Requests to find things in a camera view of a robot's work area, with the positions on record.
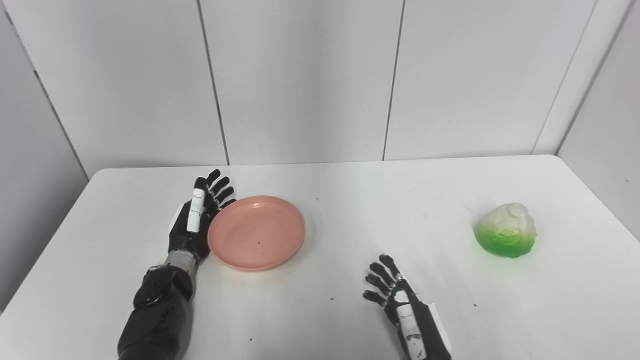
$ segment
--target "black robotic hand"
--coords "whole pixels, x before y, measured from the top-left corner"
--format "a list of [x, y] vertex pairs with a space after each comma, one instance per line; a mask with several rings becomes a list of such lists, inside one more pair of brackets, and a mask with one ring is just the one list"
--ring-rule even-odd
[[380, 255], [379, 263], [369, 266], [374, 274], [365, 278], [384, 295], [365, 291], [364, 298], [384, 307], [391, 323], [397, 328], [400, 342], [410, 360], [451, 360], [449, 339], [434, 304], [418, 299], [406, 277], [400, 274], [393, 258]]
[[149, 269], [133, 300], [134, 311], [118, 342], [120, 360], [175, 360], [191, 317], [197, 264], [209, 255], [213, 218], [235, 200], [229, 178], [215, 170], [199, 177], [191, 201], [181, 206], [169, 234], [169, 256]]
[[220, 179], [220, 170], [215, 170], [209, 177], [199, 177], [193, 188], [193, 199], [182, 205], [180, 214], [173, 229], [169, 233], [169, 253], [188, 251], [196, 256], [197, 261], [209, 255], [207, 233], [213, 218], [227, 206], [235, 202], [228, 200], [234, 193], [229, 186], [228, 177]]

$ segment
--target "white finger segment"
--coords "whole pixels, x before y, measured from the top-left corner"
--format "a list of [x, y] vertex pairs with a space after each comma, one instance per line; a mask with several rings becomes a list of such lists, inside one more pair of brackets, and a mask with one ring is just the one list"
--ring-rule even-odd
[[200, 218], [204, 211], [204, 190], [193, 189], [193, 198], [191, 199], [191, 209], [189, 210], [189, 220], [187, 222], [187, 231], [197, 233], [200, 231]]
[[407, 350], [409, 350], [409, 358], [411, 360], [425, 360], [427, 352], [424, 348], [424, 342], [422, 342], [422, 334], [413, 313], [413, 308], [409, 303], [409, 296], [404, 290], [401, 290], [396, 293], [395, 299], [399, 305], [397, 308], [398, 318], [404, 335], [404, 342]]

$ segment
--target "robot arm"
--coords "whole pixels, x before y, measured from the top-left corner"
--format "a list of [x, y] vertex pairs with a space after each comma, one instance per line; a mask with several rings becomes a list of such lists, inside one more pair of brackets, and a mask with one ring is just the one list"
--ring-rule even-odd
[[380, 255], [380, 263], [369, 269], [373, 274], [365, 280], [376, 291], [365, 291], [364, 298], [384, 308], [396, 327], [400, 342], [410, 360], [451, 360], [451, 344], [435, 304], [427, 305], [418, 299], [407, 278], [400, 273], [389, 255]]
[[191, 201], [181, 206], [169, 234], [169, 255], [153, 266], [134, 297], [134, 311], [118, 342], [120, 360], [175, 360], [191, 317], [197, 265], [209, 255], [207, 233], [213, 218], [235, 200], [219, 170], [199, 177]]

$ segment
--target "pink plate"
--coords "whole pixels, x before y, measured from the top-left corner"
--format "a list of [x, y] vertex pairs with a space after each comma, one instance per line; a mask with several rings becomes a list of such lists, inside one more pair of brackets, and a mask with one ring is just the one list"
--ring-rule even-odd
[[232, 268], [269, 270], [300, 250], [305, 232], [305, 218], [290, 202], [271, 196], [248, 197], [216, 216], [209, 228], [209, 247]]

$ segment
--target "toy cabbage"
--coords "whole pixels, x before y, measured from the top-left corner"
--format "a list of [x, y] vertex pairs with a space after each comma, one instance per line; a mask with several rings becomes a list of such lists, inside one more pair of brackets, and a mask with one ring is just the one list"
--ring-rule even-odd
[[505, 204], [486, 215], [478, 225], [477, 240], [493, 254], [518, 258], [536, 242], [536, 226], [522, 204]]

